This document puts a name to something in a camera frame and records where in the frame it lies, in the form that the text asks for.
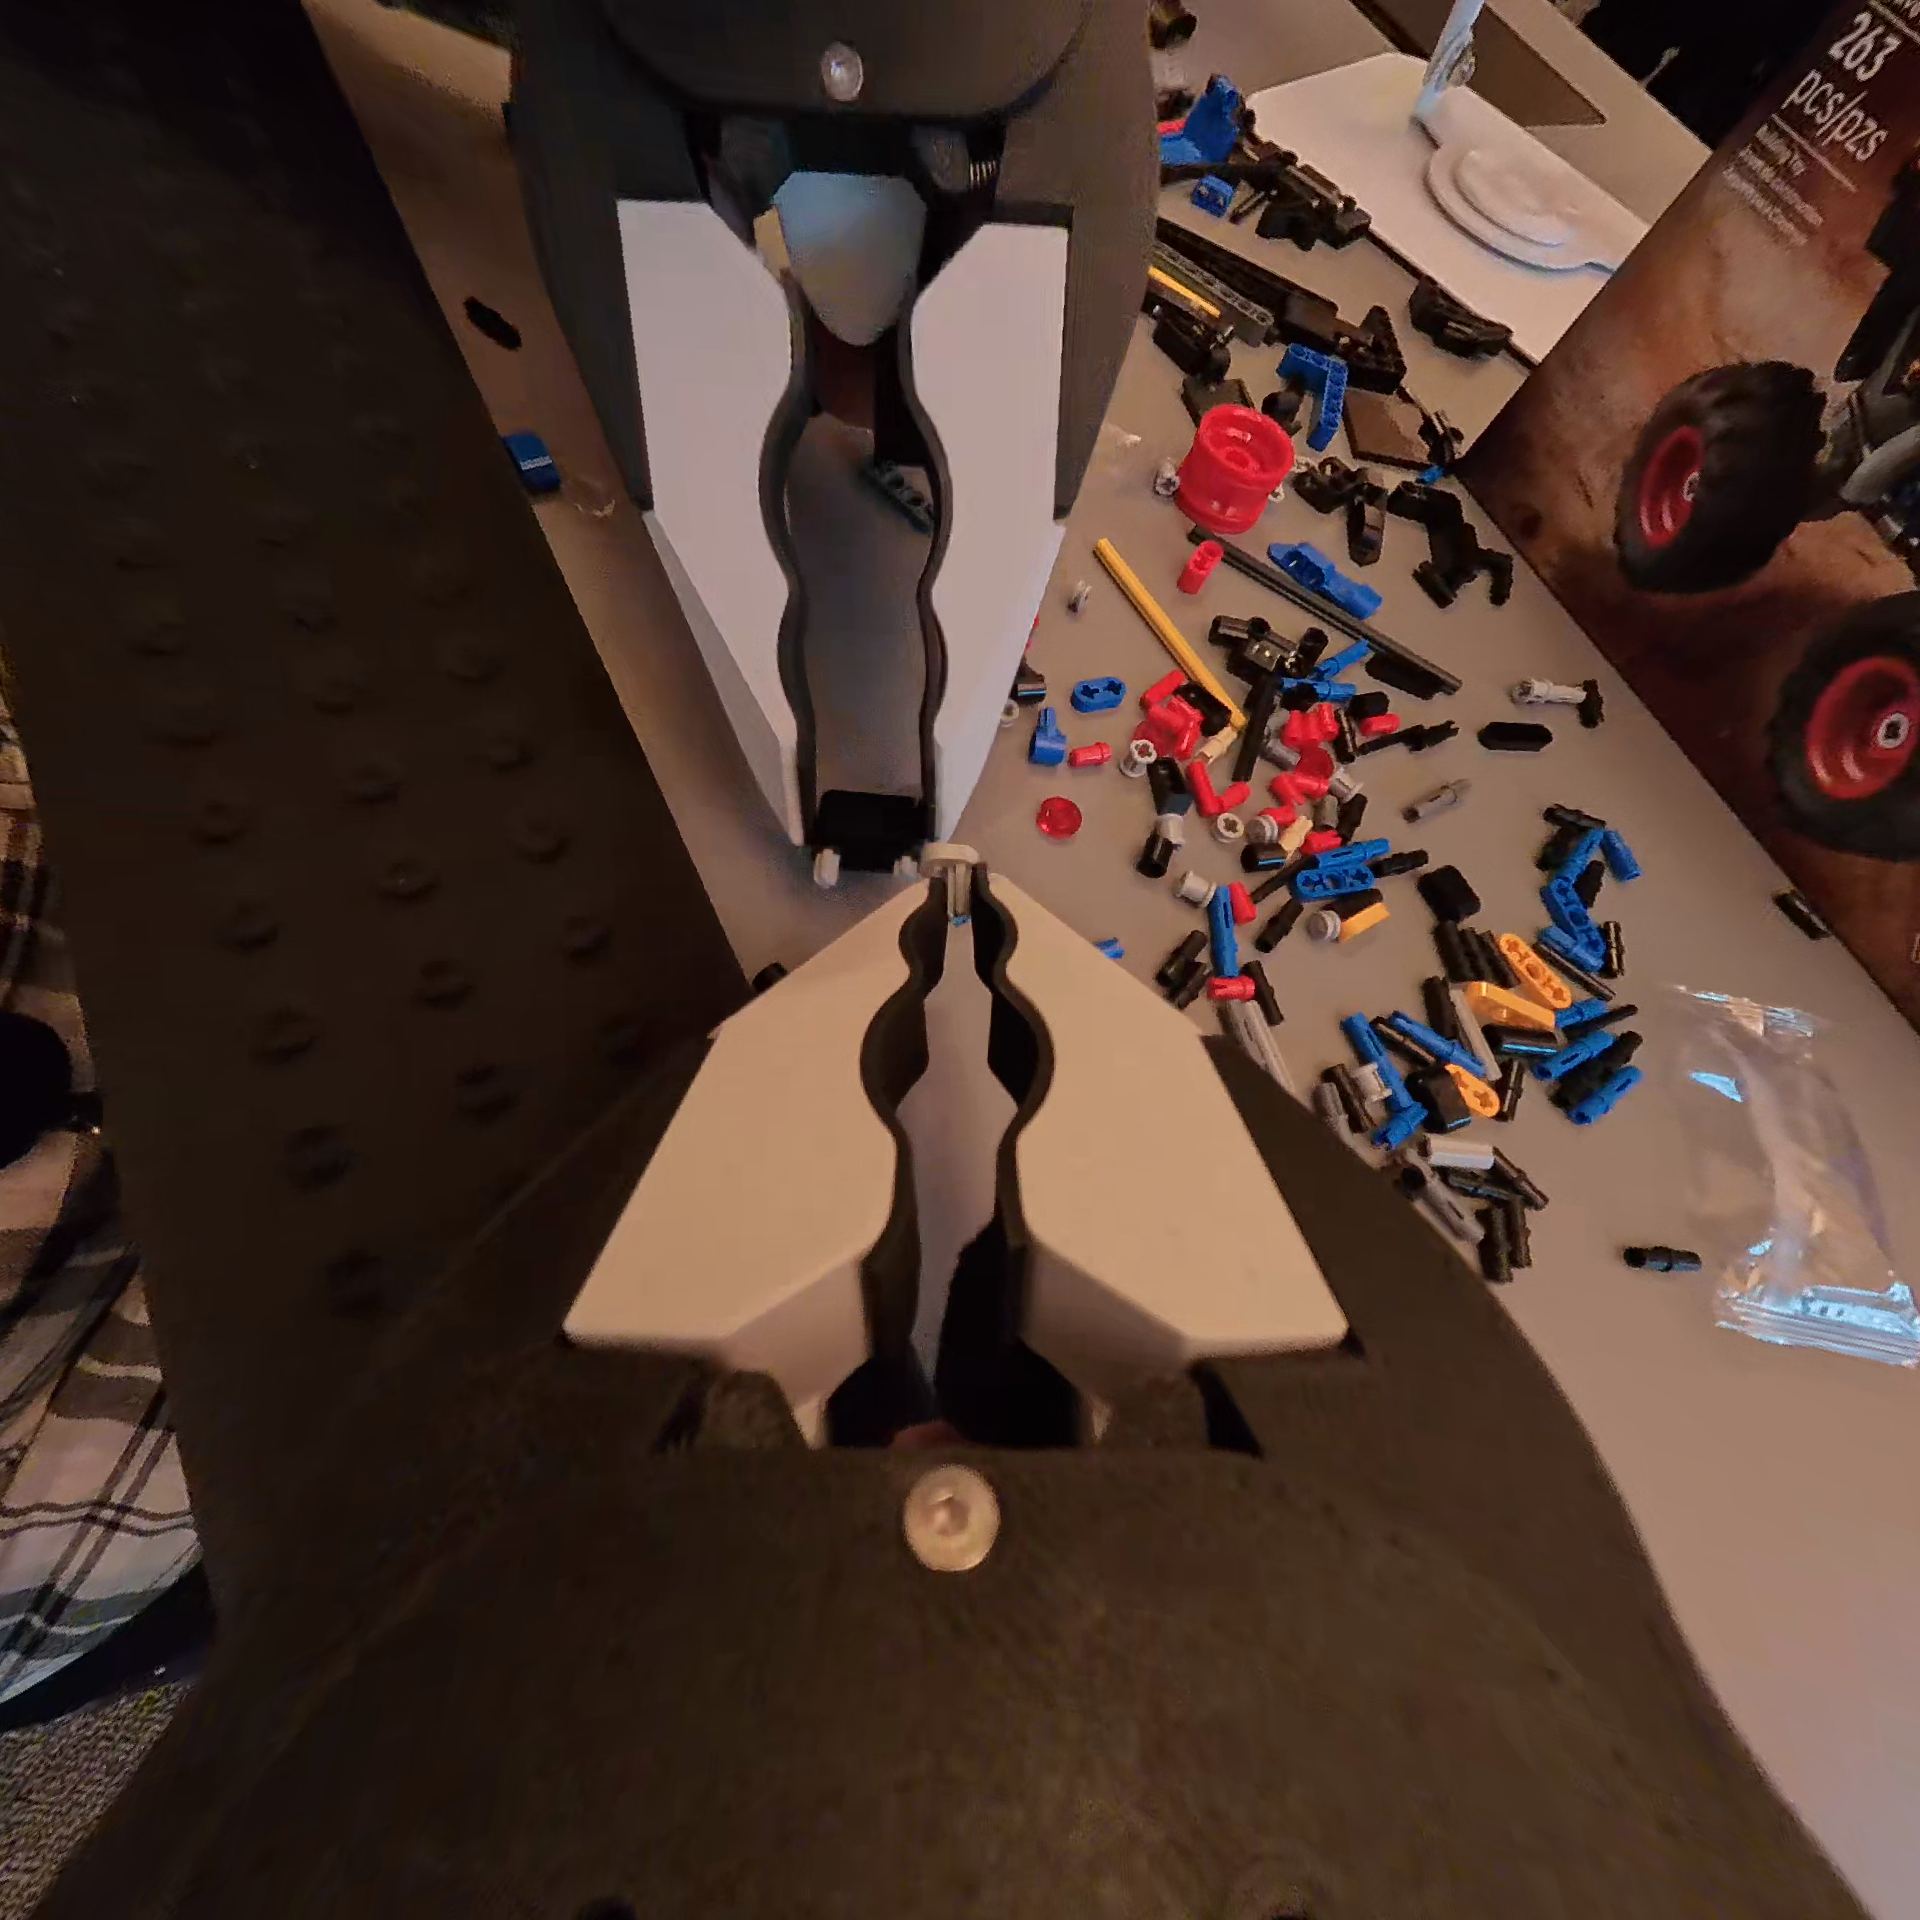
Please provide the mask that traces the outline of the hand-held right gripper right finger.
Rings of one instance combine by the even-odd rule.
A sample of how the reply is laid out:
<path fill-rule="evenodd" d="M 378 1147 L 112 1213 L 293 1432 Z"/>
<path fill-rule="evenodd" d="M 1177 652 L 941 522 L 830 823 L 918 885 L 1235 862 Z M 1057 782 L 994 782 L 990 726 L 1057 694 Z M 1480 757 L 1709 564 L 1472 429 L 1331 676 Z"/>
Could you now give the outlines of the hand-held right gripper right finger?
<path fill-rule="evenodd" d="M 972 874 L 1013 1329 L 1085 1399 L 1349 1337 L 1197 1028 L 1003 874 Z"/>

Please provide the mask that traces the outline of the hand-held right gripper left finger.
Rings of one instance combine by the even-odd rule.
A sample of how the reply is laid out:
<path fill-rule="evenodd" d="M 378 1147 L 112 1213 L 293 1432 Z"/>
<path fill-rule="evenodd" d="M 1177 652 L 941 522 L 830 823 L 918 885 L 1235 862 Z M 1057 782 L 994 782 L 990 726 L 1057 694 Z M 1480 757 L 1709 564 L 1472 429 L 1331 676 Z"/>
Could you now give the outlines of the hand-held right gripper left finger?
<path fill-rule="evenodd" d="M 873 1094 L 864 1052 L 891 995 L 905 1055 L 925 1055 L 925 957 L 948 950 L 930 879 L 771 983 L 706 1033 L 658 1147 L 574 1290 L 560 1337 L 580 1347 L 696 1356 L 771 1374 L 800 1428 L 905 1337 L 918 1296 L 911 1171 L 899 1099 L 918 1064 Z"/>

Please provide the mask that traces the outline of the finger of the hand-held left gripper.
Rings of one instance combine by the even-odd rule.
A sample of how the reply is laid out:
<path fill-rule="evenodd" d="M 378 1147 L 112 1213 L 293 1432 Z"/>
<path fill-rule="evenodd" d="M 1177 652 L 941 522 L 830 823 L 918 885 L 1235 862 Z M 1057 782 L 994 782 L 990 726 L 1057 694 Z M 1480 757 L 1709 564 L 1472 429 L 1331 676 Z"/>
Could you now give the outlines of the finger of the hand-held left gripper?
<path fill-rule="evenodd" d="M 771 437 L 804 415 L 804 294 L 785 258 L 713 201 L 617 199 L 617 259 L 640 522 L 771 813 L 804 844 L 800 720 L 780 661 L 791 574 L 763 508 Z"/>
<path fill-rule="evenodd" d="M 1065 226 L 978 226 L 905 316 L 905 395 L 930 424 L 948 656 L 932 712 L 932 835 L 957 841 L 1009 705 L 1065 522 L 1057 424 Z"/>

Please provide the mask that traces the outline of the small black pin assembly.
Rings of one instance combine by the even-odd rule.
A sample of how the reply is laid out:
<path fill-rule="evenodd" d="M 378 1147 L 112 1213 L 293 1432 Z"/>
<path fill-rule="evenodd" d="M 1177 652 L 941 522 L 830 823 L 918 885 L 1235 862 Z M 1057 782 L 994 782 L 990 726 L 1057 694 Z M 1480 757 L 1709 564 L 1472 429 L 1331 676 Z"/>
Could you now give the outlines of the small black pin assembly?
<path fill-rule="evenodd" d="M 812 885 L 835 890 L 846 874 L 911 874 L 925 835 L 925 802 L 830 789 L 816 795 L 809 827 Z"/>

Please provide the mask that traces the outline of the long yellow axle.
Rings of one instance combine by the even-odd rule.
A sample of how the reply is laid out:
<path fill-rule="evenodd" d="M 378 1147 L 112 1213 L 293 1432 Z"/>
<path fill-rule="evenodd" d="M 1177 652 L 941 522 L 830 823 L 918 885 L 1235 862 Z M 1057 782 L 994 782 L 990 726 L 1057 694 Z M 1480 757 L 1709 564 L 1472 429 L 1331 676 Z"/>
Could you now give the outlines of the long yellow axle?
<path fill-rule="evenodd" d="M 1223 726 L 1241 731 L 1246 712 L 1231 697 L 1231 689 L 1214 681 L 1209 657 L 1186 640 L 1186 630 L 1173 622 L 1173 613 L 1160 605 L 1160 597 L 1143 583 L 1143 574 L 1123 562 L 1115 540 L 1094 540 L 1094 562 L 1107 569 L 1107 580 L 1123 592 L 1123 600 L 1138 611 L 1138 617 L 1160 638 L 1165 656 L 1209 689 L 1211 705 L 1223 706 Z"/>

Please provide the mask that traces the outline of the large red wheel rim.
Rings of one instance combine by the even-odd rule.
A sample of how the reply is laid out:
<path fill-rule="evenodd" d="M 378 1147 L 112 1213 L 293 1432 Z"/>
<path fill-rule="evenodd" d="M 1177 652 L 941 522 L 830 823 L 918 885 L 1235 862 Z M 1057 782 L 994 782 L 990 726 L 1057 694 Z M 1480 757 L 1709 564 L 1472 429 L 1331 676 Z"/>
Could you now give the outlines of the large red wheel rim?
<path fill-rule="evenodd" d="M 1258 408 L 1220 402 L 1193 424 L 1177 476 L 1177 508 L 1203 535 L 1246 535 L 1295 465 L 1293 435 Z"/>

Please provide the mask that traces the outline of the blue thick angle beam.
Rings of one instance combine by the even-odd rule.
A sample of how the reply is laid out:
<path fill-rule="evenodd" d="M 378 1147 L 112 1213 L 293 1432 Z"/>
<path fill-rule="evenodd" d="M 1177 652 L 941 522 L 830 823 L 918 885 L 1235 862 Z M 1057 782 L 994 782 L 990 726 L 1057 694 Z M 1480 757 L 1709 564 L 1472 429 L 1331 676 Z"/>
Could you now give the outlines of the blue thick angle beam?
<path fill-rule="evenodd" d="M 1343 424 L 1349 366 L 1339 355 L 1307 345 L 1289 345 L 1279 358 L 1279 382 L 1307 396 L 1307 450 L 1331 450 Z"/>

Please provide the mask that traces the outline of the blue fairing panel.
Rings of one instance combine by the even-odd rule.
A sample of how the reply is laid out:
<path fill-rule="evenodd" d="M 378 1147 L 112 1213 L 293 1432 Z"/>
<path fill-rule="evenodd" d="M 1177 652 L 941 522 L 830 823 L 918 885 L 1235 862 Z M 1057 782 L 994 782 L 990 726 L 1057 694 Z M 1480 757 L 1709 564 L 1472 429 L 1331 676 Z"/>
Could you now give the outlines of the blue fairing panel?
<path fill-rule="evenodd" d="M 1313 592 L 1326 605 L 1339 605 L 1349 617 L 1373 617 L 1380 611 L 1380 587 L 1367 587 L 1349 569 L 1339 569 L 1307 540 L 1279 540 L 1265 548 L 1270 564 L 1279 564 L 1295 587 Z"/>

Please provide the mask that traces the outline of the pile of small connector pins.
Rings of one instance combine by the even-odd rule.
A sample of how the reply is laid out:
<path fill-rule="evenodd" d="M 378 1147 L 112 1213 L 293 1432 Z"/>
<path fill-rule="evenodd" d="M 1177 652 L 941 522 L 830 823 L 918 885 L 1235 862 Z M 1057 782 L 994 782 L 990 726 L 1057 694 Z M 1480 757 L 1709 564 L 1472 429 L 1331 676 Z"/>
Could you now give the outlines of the pile of small connector pins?
<path fill-rule="evenodd" d="M 1331 652 L 1307 626 L 1211 622 L 1241 681 L 1239 731 L 1220 687 L 1188 669 L 1128 689 L 1118 676 L 1065 687 L 1070 717 L 1128 726 L 1070 739 L 1039 669 L 1020 661 L 1001 726 L 1027 726 L 1027 760 L 1046 774 L 1115 770 L 1144 789 L 1143 879 L 1167 879 L 1193 927 L 1152 970 L 1152 989 L 1209 1009 L 1270 1077 L 1283 1060 L 1283 940 L 1349 950 L 1395 920 L 1397 879 L 1427 920 L 1417 1009 L 1337 1019 L 1337 1055 L 1295 1094 L 1343 1147 L 1427 1214 L 1484 1282 L 1529 1270 L 1547 1191 L 1477 1122 L 1512 1122 L 1537 1094 L 1590 1127 L 1646 1084 L 1635 1003 L 1619 1001 L 1624 927 L 1595 909 L 1609 879 L 1635 879 L 1631 844 L 1595 813 L 1547 803 L 1536 934 L 1495 927 L 1458 867 L 1367 832 L 1363 757 L 1439 746 L 1454 726 L 1408 726 L 1384 697 L 1387 657 L 1367 640 Z"/>

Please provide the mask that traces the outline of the blue angled panel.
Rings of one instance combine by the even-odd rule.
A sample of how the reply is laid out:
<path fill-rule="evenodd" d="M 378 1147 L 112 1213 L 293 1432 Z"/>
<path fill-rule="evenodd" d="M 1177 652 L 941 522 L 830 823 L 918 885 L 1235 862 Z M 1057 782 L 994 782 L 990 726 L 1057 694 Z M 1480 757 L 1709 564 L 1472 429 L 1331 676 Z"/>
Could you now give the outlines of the blue angled panel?
<path fill-rule="evenodd" d="M 1231 75 L 1211 75 L 1179 114 L 1160 121 L 1160 164 L 1186 178 L 1220 168 L 1241 136 L 1241 94 Z"/>

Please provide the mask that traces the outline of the long black axle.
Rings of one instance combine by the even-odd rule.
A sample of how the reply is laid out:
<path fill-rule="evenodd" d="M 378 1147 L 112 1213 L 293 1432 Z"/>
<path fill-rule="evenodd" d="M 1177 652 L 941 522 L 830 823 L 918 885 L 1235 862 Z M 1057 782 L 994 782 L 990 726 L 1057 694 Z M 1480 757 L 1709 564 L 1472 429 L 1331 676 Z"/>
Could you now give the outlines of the long black axle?
<path fill-rule="evenodd" d="M 1293 600 L 1295 611 L 1306 611 L 1316 626 L 1339 630 L 1349 640 L 1363 646 L 1367 656 L 1367 673 L 1380 687 L 1395 687 L 1411 697 L 1452 697 L 1458 694 L 1458 676 L 1439 669 L 1431 657 L 1423 657 L 1421 652 L 1400 646 L 1397 638 L 1380 630 L 1373 617 L 1359 617 L 1349 611 L 1339 611 L 1326 592 L 1306 587 L 1295 574 L 1289 574 L 1283 564 L 1239 548 L 1223 535 L 1211 535 L 1203 525 L 1186 525 L 1186 540 L 1197 548 L 1203 540 L 1220 544 L 1220 564 L 1231 564 L 1235 574 L 1261 583 L 1265 592 Z"/>

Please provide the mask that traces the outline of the black perforated board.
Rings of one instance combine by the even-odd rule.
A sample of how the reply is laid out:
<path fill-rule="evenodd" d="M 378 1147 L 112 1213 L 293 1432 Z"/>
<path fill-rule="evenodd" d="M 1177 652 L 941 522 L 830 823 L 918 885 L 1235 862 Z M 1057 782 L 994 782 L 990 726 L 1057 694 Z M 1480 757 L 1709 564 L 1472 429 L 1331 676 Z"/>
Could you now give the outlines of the black perforated board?
<path fill-rule="evenodd" d="M 518 1501 L 741 970 L 299 3 L 6 3 L 6 661 L 219 1624 Z"/>

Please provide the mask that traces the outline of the empty clear plastic bag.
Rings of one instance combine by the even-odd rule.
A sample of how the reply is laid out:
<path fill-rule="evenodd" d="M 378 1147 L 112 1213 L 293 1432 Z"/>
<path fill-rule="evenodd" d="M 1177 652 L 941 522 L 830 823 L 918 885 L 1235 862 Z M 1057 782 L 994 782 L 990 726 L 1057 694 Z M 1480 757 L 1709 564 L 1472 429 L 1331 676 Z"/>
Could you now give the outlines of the empty clear plastic bag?
<path fill-rule="evenodd" d="M 1665 1060 L 1698 1270 L 1722 1329 L 1913 1373 L 1913 1270 L 1898 1263 L 1827 1022 L 1731 989 L 1665 989 Z"/>

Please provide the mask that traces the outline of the person's plaid shirt torso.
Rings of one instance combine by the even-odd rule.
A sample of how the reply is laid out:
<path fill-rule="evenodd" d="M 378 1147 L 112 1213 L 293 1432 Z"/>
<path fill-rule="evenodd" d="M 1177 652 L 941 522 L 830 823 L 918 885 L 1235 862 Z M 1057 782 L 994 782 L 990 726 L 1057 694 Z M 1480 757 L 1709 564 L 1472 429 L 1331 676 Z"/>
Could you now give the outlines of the person's plaid shirt torso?
<path fill-rule="evenodd" d="M 0 731 L 0 1700 L 200 1565 L 31 770 Z"/>

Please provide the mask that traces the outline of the toy truck set box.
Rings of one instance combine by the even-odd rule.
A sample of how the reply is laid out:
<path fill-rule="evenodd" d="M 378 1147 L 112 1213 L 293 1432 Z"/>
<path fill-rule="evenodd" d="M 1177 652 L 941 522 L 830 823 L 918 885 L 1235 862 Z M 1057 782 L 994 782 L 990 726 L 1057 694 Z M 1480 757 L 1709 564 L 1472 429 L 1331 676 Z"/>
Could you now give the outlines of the toy truck set box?
<path fill-rule="evenodd" d="M 1913 145 L 1913 3 L 1818 3 L 1802 53 L 1458 470 L 1905 1022 Z"/>

